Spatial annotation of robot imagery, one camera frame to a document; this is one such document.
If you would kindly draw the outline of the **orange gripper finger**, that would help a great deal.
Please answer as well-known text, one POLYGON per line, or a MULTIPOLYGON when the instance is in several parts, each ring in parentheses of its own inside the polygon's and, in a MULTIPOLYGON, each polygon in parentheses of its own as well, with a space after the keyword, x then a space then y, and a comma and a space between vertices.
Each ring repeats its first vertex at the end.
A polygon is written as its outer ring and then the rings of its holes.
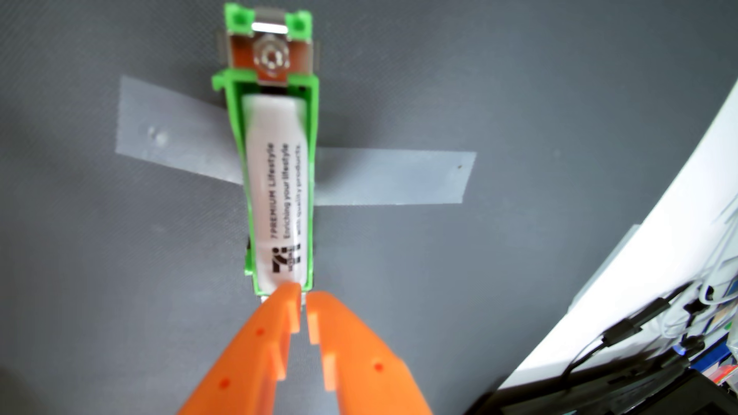
POLYGON ((300 331, 301 290, 284 283, 255 309, 178 414, 272 414, 300 331))
POLYGON ((309 292, 311 344, 318 345, 325 390, 341 414, 432 414, 410 369, 344 303, 309 292))

